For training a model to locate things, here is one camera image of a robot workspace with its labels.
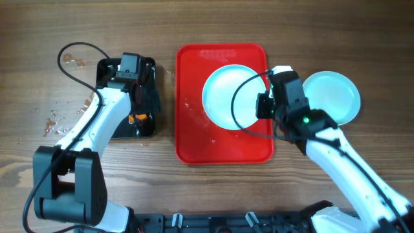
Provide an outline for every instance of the wire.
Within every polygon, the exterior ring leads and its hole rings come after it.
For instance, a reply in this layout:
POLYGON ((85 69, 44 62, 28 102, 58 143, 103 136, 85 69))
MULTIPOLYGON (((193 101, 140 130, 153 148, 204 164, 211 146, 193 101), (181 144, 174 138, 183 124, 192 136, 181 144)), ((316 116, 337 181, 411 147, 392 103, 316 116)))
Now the wire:
POLYGON ((235 90, 235 92, 234 92, 234 94, 233 94, 233 98, 232 98, 232 103, 230 104, 230 111, 232 112, 232 117, 233 117, 233 120, 234 120, 234 123, 242 130, 242 131, 244 131, 245 133, 248 133, 248 134, 250 134, 250 135, 253 135, 253 136, 256 136, 256 137, 262 137, 262 138, 265 138, 265 139, 279 139, 280 137, 278 137, 278 136, 276 136, 276 135, 266 135, 266 134, 262 134, 262 133, 256 133, 256 132, 253 132, 253 131, 250 131, 250 130, 248 130, 248 129, 246 129, 246 128, 244 128, 244 127, 242 127, 239 123, 238 123, 238 121, 237 121, 237 119, 235 118, 235 115, 234 115, 234 100, 235 100, 235 97, 237 96, 237 93, 240 91, 240 89, 244 86, 244 85, 246 85, 246 83, 248 83, 248 82, 250 82, 250 81, 252 81, 253 79, 255 79, 255 78, 257 78, 257 77, 260 77, 260 76, 262 76, 262 75, 268 75, 268 74, 270 74, 271 73, 271 71, 266 71, 266 72, 262 72, 262 73, 260 73, 260 74, 257 74, 257 75, 255 75, 255 76, 253 76, 253 77, 251 77, 251 78, 249 78, 249 79, 247 79, 246 81, 244 81, 242 84, 240 84, 240 86, 235 90))
MULTIPOLYGON (((70 79, 72 79, 72 80, 74 80, 75 82, 78 82, 78 83, 80 83, 80 84, 82 84, 82 85, 84 85, 84 86, 86 86, 87 88, 89 88, 90 90, 92 90, 93 92, 95 92, 95 94, 97 95, 97 97, 98 97, 98 99, 99 99, 99 102, 98 102, 98 107, 96 108, 96 111, 94 112, 94 114, 92 115, 92 117, 88 120, 88 122, 85 124, 85 126, 80 130, 80 132, 77 134, 77 136, 76 137, 74 137, 73 138, 73 140, 72 140, 72 142, 58 155, 58 157, 56 157, 56 159, 46 168, 46 170, 43 172, 43 174, 42 174, 42 176, 40 177, 40 179, 37 181, 37 183, 34 185, 34 187, 33 187, 33 189, 32 189, 32 191, 30 192, 30 194, 29 194, 29 196, 27 197, 27 201, 26 201, 26 204, 25 204, 25 207, 24 207, 24 209, 23 209, 23 228, 26 230, 26 232, 28 232, 28 233, 35 233, 32 229, 30 229, 30 227, 29 227, 29 225, 28 225, 28 210, 29 210, 29 208, 30 208, 30 204, 31 204, 31 202, 33 201, 33 198, 34 198, 34 196, 35 196, 35 194, 36 194, 36 192, 38 191, 38 189, 39 189, 39 187, 40 187, 40 185, 41 185, 41 183, 46 179, 46 177, 47 177, 47 175, 50 173, 50 172, 53 172, 56 168, 57 168, 57 166, 60 164, 60 162, 62 161, 62 159, 65 157, 65 155, 66 155, 66 153, 76 144, 76 143, 78 143, 79 141, 80 141, 80 139, 81 139, 81 137, 82 137, 82 135, 87 131, 87 129, 88 129, 88 127, 92 124, 92 122, 94 121, 94 119, 96 118, 96 116, 98 116, 98 113, 100 112, 100 110, 101 110, 101 108, 102 108, 102 104, 103 104, 103 101, 102 101, 102 96, 101 96, 101 94, 98 92, 98 90, 96 90, 94 87, 92 87, 91 85, 89 85, 89 84, 87 84, 87 83, 85 83, 85 82, 83 82, 83 81, 81 81, 81 80, 79 80, 79 79, 77 79, 77 78, 75 78, 74 76, 72 76, 71 74, 69 74, 68 72, 66 72, 65 71, 65 69, 63 69, 63 67, 62 67, 62 65, 61 65, 61 63, 60 63, 60 58, 61 58, 61 55, 62 55, 62 53, 63 53, 63 51, 65 51, 67 48, 69 48, 69 47, 71 47, 71 46, 73 46, 73 45, 87 45, 87 46, 90 46, 90 47, 92 47, 92 48, 94 48, 94 49, 96 49, 96 50, 98 50, 99 52, 101 52, 106 58, 108 58, 109 59, 109 56, 102 50, 102 49, 99 49, 97 46, 95 46, 95 45, 92 45, 92 44, 90 44, 90 43, 86 43, 86 42, 74 42, 74 43, 70 43, 70 44, 68 44, 68 45, 66 45, 66 46, 64 46, 60 51, 59 51, 59 54, 58 54, 58 67, 59 67, 59 69, 60 69, 60 71, 63 73, 63 74, 66 74, 66 76, 68 76, 70 79)), ((88 227, 88 226, 85 226, 85 225, 74 225, 74 226, 71 226, 71 227, 67 227, 67 228, 64 228, 63 230, 59 230, 59 231, 56 231, 55 233, 63 233, 63 232, 67 232, 67 231, 69 231, 69 230, 73 230, 73 229, 75 229, 75 228, 86 228, 86 229, 89 229, 89 230, 99 230, 100 232, 104 232, 103 230, 100 230, 100 229, 96 229, 96 228, 93 228, 93 227, 88 227)))
POLYGON ((374 186, 374 188, 375 188, 375 190, 380 194, 380 196, 382 197, 382 199, 384 200, 384 202, 387 204, 387 206, 389 206, 389 208, 391 209, 391 211, 394 213, 394 215, 395 215, 395 218, 398 220, 398 222, 400 223, 400 225, 401 225, 401 227, 402 227, 402 229, 404 230, 404 232, 406 232, 406 233, 410 233, 410 231, 409 231, 409 228, 408 228, 408 226, 407 226, 407 224, 404 222, 404 220, 402 219, 402 217, 401 217, 401 215, 398 213, 398 211, 397 211, 397 209, 395 208, 395 206, 393 205, 393 203, 389 200, 389 198, 387 197, 387 195, 381 190, 381 188, 377 185, 377 183, 372 179, 372 177, 364 170, 364 168, 360 165, 360 164, 358 164, 358 162, 356 162, 348 153, 346 153, 346 152, 344 152, 343 150, 341 150, 340 149, 340 142, 339 142, 339 140, 334 140, 334 141, 331 141, 331 140, 326 140, 326 139, 321 139, 321 138, 318 138, 318 137, 301 137, 301 136, 297 136, 297 135, 291 135, 290 137, 280 137, 280 136, 277 136, 276 135, 276 129, 274 130, 275 131, 275 135, 264 135, 264 134, 260 134, 260 133, 256 133, 256 132, 253 132, 253 131, 250 131, 250 130, 247 130, 246 128, 243 128, 239 123, 238 123, 238 121, 236 120, 236 118, 235 118, 235 115, 234 115, 234 100, 235 100, 235 97, 236 97, 236 95, 237 95, 237 93, 240 91, 240 89, 244 86, 244 85, 246 85, 246 83, 248 83, 248 82, 250 82, 250 81, 252 81, 253 79, 255 79, 255 78, 257 78, 257 77, 260 77, 260 76, 262 76, 262 75, 265 75, 265 74, 269 74, 269 71, 267 71, 267 72, 263 72, 263 73, 261 73, 261 74, 257 74, 257 75, 255 75, 255 76, 252 76, 251 78, 249 78, 249 79, 247 79, 246 81, 244 81, 236 90, 235 90, 235 92, 234 92, 234 94, 233 94, 233 98, 232 98, 232 103, 231 103, 231 105, 230 105, 230 110, 231 110, 231 112, 232 112, 232 117, 233 117, 233 120, 234 120, 234 122, 235 122, 235 124, 237 125, 237 126, 239 126, 239 128, 242 130, 242 131, 244 131, 244 132, 246 132, 246 133, 248 133, 248 134, 250 134, 250 135, 253 135, 253 136, 257 136, 257 137, 262 137, 262 138, 266 138, 266 139, 281 139, 281 140, 289 140, 289 141, 291 141, 291 142, 295 142, 295 141, 298 141, 298 140, 314 140, 314 141, 316 141, 316 142, 320 142, 320 143, 322 143, 322 144, 325 144, 325 145, 328 145, 328 146, 330 146, 330 147, 332 147, 332 148, 334 148, 335 150, 337 150, 341 155, 343 155, 344 157, 346 157, 349 161, 351 161, 351 163, 353 163, 362 173, 363 173, 363 175, 367 178, 367 180, 374 186))

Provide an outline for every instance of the wooden table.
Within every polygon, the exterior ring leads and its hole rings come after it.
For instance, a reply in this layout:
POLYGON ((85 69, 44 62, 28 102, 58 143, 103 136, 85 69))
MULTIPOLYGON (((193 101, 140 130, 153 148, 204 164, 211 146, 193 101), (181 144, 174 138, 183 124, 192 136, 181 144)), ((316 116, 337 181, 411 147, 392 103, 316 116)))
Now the wooden table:
MULTIPOLYGON (((45 2, 0 5, 0 232, 23 231, 33 153, 62 138, 56 130, 75 125, 91 94, 56 65, 58 51, 73 41, 93 43, 112 57, 140 53, 159 64, 158 134, 111 141, 102 158, 109 198, 137 213, 300 210, 322 199, 351 207, 324 171, 281 141, 275 156, 259 165, 191 167, 176 158, 175 54, 188 43, 252 41, 266 50, 269 67, 291 65, 303 79, 325 70, 348 76, 362 109, 342 129, 383 179, 414 200, 412 2, 45 2), (58 125, 44 137, 47 118, 58 125)), ((81 61, 64 67, 94 85, 103 56, 84 46, 65 53, 81 61)), ((37 220, 33 211, 30 224, 42 232, 62 227, 37 220)))

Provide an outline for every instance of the white bowl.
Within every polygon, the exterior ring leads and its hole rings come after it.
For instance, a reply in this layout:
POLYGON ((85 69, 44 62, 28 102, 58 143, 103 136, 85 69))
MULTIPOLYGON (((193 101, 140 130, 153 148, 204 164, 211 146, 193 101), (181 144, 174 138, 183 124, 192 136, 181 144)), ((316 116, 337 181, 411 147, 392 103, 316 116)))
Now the white bowl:
POLYGON ((346 124, 358 114, 361 97, 354 83, 344 75, 322 71, 303 83, 311 109, 322 109, 338 124, 346 124))
MULTIPOLYGON (((208 77, 202 89, 202 106, 214 124, 229 130, 240 129, 235 124, 230 110, 233 94, 244 81, 256 74, 244 65, 226 65, 208 77)), ((257 77, 246 83, 237 93, 234 100, 234 115, 243 128, 257 121, 257 94, 265 91, 265 83, 257 77)))

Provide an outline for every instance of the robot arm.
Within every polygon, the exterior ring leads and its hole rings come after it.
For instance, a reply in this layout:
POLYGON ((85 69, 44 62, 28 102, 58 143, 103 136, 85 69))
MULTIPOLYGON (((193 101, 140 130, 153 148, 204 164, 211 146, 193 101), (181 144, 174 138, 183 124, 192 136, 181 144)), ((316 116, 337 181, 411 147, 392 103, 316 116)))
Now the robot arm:
MULTIPOLYGON (((142 103, 144 86, 154 87, 152 78, 155 79, 155 62, 151 58, 124 53, 116 76, 100 80, 97 86, 101 87, 98 91, 103 106, 79 142, 64 155, 63 162, 41 183, 34 196, 38 218, 95 226, 107 232, 136 232, 138 221, 133 210, 107 200, 100 157, 119 123, 129 114, 142 112, 142 107, 137 111, 134 108, 142 103), (140 80, 142 75, 150 77, 148 82, 140 80), (68 172, 75 174, 74 183, 59 180, 59 175, 68 172)), ((38 148, 33 158, 34 183, 84 128, 97 107, 98 97, 95 96, 65 137, 54 147, 38 148)))
POLYGON ((343 215, 338 216, 341 219, 335 219, 333 212, 316 214, 312 217, 316 231, 374 232, 386 227, 397 230, 396 225, 399 223, 395 212, 407 217, 409 212, 412 214, 411 203, 369 167, 328 114, 310 109, 296 72, 287 66, 275 67, 268 79, 272 92, 259 94, 257 117, 276 120, 285 136, 327 172, 360 216, 358 221, 343 215), (338 149, 330 142, 337 142, 338 149), (392 206, 379 194, 374 183, 392 206))

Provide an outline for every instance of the red tray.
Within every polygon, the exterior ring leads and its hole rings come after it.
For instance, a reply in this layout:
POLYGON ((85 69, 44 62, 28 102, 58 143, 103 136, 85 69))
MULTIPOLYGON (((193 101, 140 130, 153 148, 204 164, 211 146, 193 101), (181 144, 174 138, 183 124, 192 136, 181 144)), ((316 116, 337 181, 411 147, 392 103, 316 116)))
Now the red tray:
MULTIPOLYGON (((274 141, 241 130, 216 126, 204 112, 201 93, 212 72, 224 65, 240 64, 255 72, 267 69, 266 53, 254 43, 185 45, 177 52, 175 99, 175 153, 184 163, 246 164, 269 160, 274 141)), ((271 120, 258 120, 249 130, 271 135, 271 120)))

